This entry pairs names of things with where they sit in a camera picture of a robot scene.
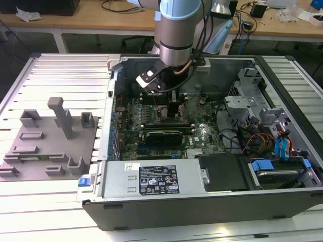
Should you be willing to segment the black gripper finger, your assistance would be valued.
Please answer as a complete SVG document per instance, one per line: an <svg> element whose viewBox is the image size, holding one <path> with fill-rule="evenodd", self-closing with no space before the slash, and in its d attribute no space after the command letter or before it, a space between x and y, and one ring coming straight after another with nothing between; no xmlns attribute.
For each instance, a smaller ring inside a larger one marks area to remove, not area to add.
<svg viewBox="0 0 323 242"><path fill-rule="evenodd" d="M174 118L178 113L180 105L179 92L168 92L168 114L167 117Z"/></svg>

